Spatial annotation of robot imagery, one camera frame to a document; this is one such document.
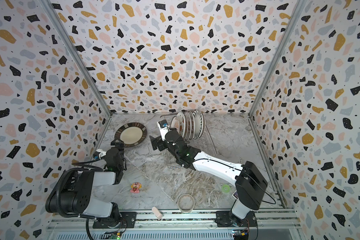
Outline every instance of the marble surface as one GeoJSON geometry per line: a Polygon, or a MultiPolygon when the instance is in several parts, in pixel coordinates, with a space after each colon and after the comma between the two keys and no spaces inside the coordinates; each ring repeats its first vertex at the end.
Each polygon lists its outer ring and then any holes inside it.
{"type": "MultiPolygon", "coordinates": [[[[253,162],[264,178],[269,182],[264,162],[248,119],[244,115],[206,114],[207,126],[215,143],[216,157],[235,163],[253,162]]],[[[206,172],[191,169],[169,169],[159,150],[152,150],[149,135],[159,136],[156,122],[159,114],[121,114],[113,115],[112,122],[105,134],[100,148],[104,151],[111,148],[117,129],[128,122],[139,122],[147,128],[148,136],[136,147],[126,148],[127,170],[118,185],[96,187],[92,194],[101,200],[115,202],[120,209],[177,209],[177,199],[188,193],[195,198],[195,209],[230,209],[235,201],[231,196],[235,187],[231,187],[230,194],[224,194],[221,186],[226,182],[206,172]],[[131,193],[131,184],[142,184],[140,193],[131,193]]],[[[96,166],[104,166],[105,162],[96,162],[96,166]]],[[[274,198],[271,184],[267,192],[274,198]]],[[[264,200],[273,202],[268,196],[264,200]]],[[[261,208],[279,207],[262,203],[261,208]]]]}

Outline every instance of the wire dish rack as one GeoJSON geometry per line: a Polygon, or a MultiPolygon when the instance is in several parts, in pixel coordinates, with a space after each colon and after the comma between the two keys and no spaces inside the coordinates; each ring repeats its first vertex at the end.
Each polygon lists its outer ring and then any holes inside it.
{"type": "MultiPolygon", "coordinates": [[[[167,120],[167,123],[170,126],[172,118],[176,115],[177,115],[177,113],[161,115],[160,119],[167,120]]],[[[217,155],[216,147],[215,147],[215,144],[213,143],[211,134],[209,133],[207,124],[205,126],[204,134],[201,137],[199,137],[198,139],[189,140],[189,145],[192,147],[196,147],[196,148],[206,152],[209,155],[212,155],[212,156],[217,155]]],[[[164,156],[165,164],[168,166],[169,169],[176,169],[176,168],[182,167],[181,165],[178,165],[176,163],[175,157],[172,154],[170,154],[170,152],[168,150],[164,150],[164,151],[162,151],[162,153],[164,156]]]]}

